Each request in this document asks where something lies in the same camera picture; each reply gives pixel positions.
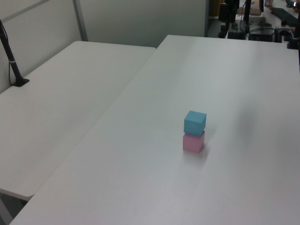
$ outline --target cube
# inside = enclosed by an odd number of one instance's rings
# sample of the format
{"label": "cube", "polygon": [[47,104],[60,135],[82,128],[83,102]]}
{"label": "cube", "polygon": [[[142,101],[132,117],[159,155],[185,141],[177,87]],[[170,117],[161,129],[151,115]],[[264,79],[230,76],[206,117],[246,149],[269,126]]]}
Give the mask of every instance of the cube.
{"label": "cube", "polygon": [[184,134],[183,150],[199,153],[204,147],[204,136],[205,131],[203,131],[200,137],[195,135]]}
{"label": "cube", "polygon": [[184,119],[184,133],[201,136],[206,126],[206,114],[189,111]]}

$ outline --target white table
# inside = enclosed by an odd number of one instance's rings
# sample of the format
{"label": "white table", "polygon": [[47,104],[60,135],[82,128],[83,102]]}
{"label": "white table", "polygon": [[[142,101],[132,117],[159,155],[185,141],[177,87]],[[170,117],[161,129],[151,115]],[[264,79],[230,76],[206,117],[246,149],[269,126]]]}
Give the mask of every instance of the white table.
{"label": "white table", "polygon": [[168,36],[12,225],[298,225],[299,96],[298,51]]}
{"label": "white table", "polygon": [[154,48],[74,42],[0,95],[0,192],[29,200]]}

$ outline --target white tabletop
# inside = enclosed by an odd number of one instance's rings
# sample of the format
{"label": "white tabletop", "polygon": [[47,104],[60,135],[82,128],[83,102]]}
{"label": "white tabletop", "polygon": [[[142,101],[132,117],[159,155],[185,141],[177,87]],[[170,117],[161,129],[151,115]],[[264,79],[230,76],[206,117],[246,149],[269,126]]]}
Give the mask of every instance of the white tabletop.
{"label": "white tabletop", "polygon": [[154,48],[74,42],[0,95],[0,192],[30,199]]}
{"label": "white tabletop", "polygon": [[299,96],[298,51],[168,36],[12,225],[298,225]]}

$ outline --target white wall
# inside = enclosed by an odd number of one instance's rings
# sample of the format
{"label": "white wall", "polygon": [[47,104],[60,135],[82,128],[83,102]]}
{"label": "white wall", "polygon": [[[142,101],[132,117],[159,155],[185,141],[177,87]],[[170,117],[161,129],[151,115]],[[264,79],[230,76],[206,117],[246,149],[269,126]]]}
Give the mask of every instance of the white wall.
{"label": "white wall", "polygon": [[89,41],[158,47],[168,34],[203,37],[206,0],[80,0]]}
{"label": "white wall", "polygon": [[[49,0],[3,25],[22,76],[81,40],[72,0]],[[8,58],[0,44],[0,93],[8,87]]]}

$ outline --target cable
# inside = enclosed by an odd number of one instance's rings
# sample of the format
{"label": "cable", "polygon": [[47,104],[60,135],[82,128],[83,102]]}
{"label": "cable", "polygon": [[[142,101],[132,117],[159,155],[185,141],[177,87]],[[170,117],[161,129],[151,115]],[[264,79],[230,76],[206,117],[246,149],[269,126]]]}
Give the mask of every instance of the cable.
{"label": "cable", "polygon": [[[6,40],[8,41],[8,34],[6,33],[6,30],[3,26],[3,24],[1,25],[1,27],[3,28],[5,36],[6,36]],[[12,86],[11,81],[10,81],[10,62],[9,62],[9,59],[8,59],[8,80],[9,80],[9,85]]]}
{"label": "cable", "polygon": [[10,63],[8,62],[8,80],[9,80],[9,84],[11,85],[11,81],[10,81]]}
{"label": "cable", "polygon": [[256,28],[256,29],[249,31],[249,33],[260,31],[260,30],[275,30],[275,29],[274,28]]}
{"label": "cable", "polygon": [[242,6],[242,12],[240,14],[240,30],[249,38],[249,36],[247,35],[247,33],[242,29],[242,18],[243,18],[243,10],[244,10],[244,6],[245,6],[246,2],[244,3],[244,5]]}

